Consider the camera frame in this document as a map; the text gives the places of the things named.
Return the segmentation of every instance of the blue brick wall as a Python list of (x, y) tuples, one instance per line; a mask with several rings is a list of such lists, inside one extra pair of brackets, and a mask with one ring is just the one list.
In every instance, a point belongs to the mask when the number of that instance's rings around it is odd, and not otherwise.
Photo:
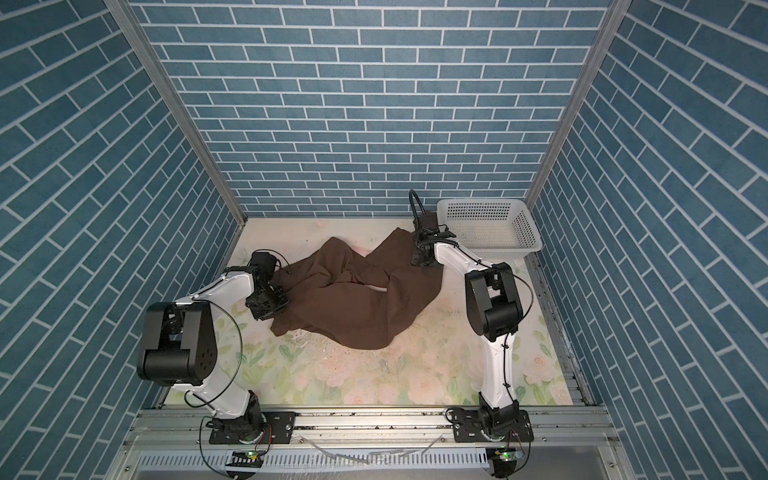
[(234, 224), (101, 0), (0, 12), (0, 478), (91, 478), (158, 393), (143, 308)]
[(535, 218), (638, 477), (766, 477), (768, 4), (634, 0)]
[(609, 0), (253, 3), (132, 5), (250, 216), (370, 217), (524, 197)]

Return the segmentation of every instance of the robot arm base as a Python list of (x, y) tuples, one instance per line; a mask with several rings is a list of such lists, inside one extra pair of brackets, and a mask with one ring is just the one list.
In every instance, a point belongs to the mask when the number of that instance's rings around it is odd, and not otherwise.
[(483, 432), (490, 437), (505, 438), (510, 432), (513, 432), (513, 439), (520, 438), (521, 442), (533, 440), (533, 430), (528, 412), (520, 410), (520, 404), (517, 400), (506, 407), (492, 408), (480, 393), (478, 417)]

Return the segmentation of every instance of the laundry basket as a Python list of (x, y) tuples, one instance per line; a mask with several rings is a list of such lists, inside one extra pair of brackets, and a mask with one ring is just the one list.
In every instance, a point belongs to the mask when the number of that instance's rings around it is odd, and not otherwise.
[(500, 262), (541, 250), (541, 235), (520, 200), (452, 198), (437, 203), (437, 219), (480, 257)]

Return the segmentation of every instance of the brown fabric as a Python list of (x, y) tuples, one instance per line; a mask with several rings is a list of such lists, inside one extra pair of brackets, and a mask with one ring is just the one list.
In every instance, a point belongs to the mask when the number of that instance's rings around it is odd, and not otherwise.
[(402, 229), (367, 257), (332, 237), (276, 272), (273, 281), (286, 290), (288, 307), (275, 315), (272, 332), (305, 329), (353, 349), (384, 348), (440, 293), (442, 266), (412, 266), (412, 249), (412, 233)]

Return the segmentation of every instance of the floral pattern floor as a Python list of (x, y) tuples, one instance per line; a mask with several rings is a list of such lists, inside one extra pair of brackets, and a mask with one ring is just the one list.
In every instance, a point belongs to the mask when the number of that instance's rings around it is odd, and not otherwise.
[[(228, 265), (244, 265), (250, 252), (271, 248), (294, 262), (328, 238), (345, 240), (366, 255), (407, 219), (250, 219)], [(530, 281), (523, 260), (513, 269)], [(523, 305), (530, 294), (520, 288)], [(482, 384), (481, 340), (465, 315), (463, 279), (445, 270), (441, 293), (413, 325), (381, 350), (354, 350), (304, 330), (275, 337), (271, 320), (257, 322), (244, 299), (230, 311), (243, 334), (236, 382), (269, 405), (476, 405)], [(219, 363), (231, 375), (239, 343), (224, 315), (215, 320)], [(521, 405), (571, 405), (538, 301), (512, 345), (513, 376)], [(167, 404), (182, 403), (172, 392)]]

